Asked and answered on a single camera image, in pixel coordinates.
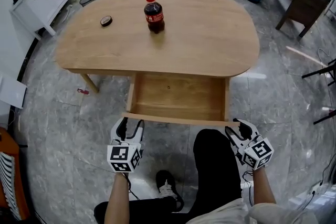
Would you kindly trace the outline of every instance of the black pants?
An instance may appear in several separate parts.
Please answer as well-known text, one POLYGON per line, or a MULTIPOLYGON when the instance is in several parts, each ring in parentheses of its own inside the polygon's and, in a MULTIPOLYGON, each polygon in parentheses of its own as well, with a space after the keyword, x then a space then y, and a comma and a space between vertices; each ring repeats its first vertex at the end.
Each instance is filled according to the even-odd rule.
MULTIPOLYGON (((201 130, 194 144, 198 171, 196 201, 187 214, 176 214, 176 201, 163 199, 130 201, 130 223, 186 223, 241 198, 240 175, 230 142, 217 130, 201 130)), ((95 207, 98 224, 104 223, 107 201, 95 207)))

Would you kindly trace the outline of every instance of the sneaker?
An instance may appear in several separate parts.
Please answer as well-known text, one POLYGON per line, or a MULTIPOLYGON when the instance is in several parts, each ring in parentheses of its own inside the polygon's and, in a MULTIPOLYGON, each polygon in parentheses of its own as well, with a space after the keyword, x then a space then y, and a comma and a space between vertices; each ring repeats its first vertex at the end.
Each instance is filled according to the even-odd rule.
POLYGON ((176 191, 175 179, 171 173, 165 170, 156 174, 156 186, 160 193, 160 198, 173 197, 176 200, 176 211, 180 212, 184 206, 181 196, 176 191))

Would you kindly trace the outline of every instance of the bottle label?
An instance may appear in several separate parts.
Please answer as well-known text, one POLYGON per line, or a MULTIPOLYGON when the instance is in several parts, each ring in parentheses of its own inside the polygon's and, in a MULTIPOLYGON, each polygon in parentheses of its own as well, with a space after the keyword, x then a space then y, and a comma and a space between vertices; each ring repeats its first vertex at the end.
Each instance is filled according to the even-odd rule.
POLYGON ((146 20, 149 23, 156 23, 163 20, 163 12, 156 15, 146 15, 146 20))

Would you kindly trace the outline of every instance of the black chair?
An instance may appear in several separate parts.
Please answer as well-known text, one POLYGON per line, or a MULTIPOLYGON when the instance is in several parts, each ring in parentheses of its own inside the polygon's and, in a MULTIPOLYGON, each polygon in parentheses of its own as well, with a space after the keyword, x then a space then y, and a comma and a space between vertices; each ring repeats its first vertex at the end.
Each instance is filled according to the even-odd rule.
MULTIPOLYGON (((328 84, 328 86, 330 86, 330 85, 332 85, 332 84, 335 83, 335 77, 336 77, 336 75, 335 75, 336 74, 336 59, 332 60, 331 62, 328 62, 328 66, 327 67, 322 68, 320 70, 317 70, 315 72, 303 75, 302 78, 304 79, 304 78, 310 77, 310 76, 315 75, 315 74, 324 74, 324 73, 327 73, 327 72, 332 77, 332 82, 330 82, 328 84)), ((323 118, 321 118, 321 119, 319 119, 317 121, 314 121, 314 124, 317 124, 317 123, 319 123, 321 121, 324 121, 326 119, 332 118, 334 116, 336 116, 336 110, 333 110, 333 111, 329 112, 328 116, 325 116, 325 117, 323 117, 323 118)))

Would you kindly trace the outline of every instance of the white shirt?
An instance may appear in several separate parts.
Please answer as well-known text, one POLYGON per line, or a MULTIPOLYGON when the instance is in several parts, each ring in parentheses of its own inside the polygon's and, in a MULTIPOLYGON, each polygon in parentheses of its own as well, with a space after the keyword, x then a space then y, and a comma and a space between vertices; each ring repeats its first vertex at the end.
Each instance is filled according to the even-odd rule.
POLYGON ((198 216, 187 224, 249 224, 250 217, 262 224, 318 224, 315 215, 309 211, 293 211, 276 204, 257 204, 248 211, 242 198, 198 216))

